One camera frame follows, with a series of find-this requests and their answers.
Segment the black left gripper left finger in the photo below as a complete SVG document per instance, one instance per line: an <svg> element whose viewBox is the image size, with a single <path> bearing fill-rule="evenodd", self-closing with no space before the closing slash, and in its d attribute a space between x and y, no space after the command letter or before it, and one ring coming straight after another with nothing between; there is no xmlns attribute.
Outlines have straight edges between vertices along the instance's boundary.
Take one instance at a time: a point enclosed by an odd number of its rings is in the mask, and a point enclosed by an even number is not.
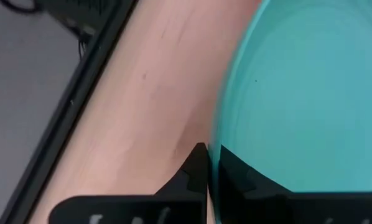
<svg viewBox="0 0 372 224"><path fill-rule="evenodd" d="M70 197L54 206L49 224L206 223L208 173L200 142L155 194Z"/></svg>

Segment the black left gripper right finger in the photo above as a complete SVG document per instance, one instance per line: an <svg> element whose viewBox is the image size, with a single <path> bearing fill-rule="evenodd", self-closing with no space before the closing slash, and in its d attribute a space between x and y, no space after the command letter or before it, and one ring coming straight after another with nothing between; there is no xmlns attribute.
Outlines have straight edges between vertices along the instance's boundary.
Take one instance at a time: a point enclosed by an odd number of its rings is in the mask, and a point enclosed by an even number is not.
<svg viewBox="0 0 372 224"><path fill-rule="evenodd" d="M221 147L218 191L222 223L372 224L372 193L295 193Z"/></svg>

